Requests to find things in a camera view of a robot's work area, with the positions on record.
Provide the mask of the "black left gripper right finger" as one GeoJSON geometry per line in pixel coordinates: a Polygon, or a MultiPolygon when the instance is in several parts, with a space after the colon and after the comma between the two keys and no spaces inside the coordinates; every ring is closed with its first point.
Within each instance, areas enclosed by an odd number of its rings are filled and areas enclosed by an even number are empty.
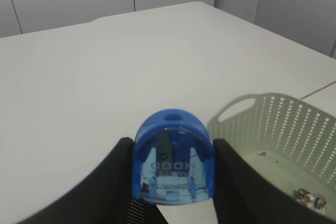
{"type": "Polygon", "coordinates": [[[282,193],[248,165],[225,139],[213,141],[218,223],[333,223],[282,193]]]}

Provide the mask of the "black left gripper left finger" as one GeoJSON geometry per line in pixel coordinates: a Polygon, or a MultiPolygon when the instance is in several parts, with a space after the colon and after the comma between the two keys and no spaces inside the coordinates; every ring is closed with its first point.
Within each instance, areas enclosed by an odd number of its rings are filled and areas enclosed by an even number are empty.
{"type": "Polygon", "coordinates": [[[23,223],[126,223],[134,142],[121,138],[78,185],[23,223]]]}

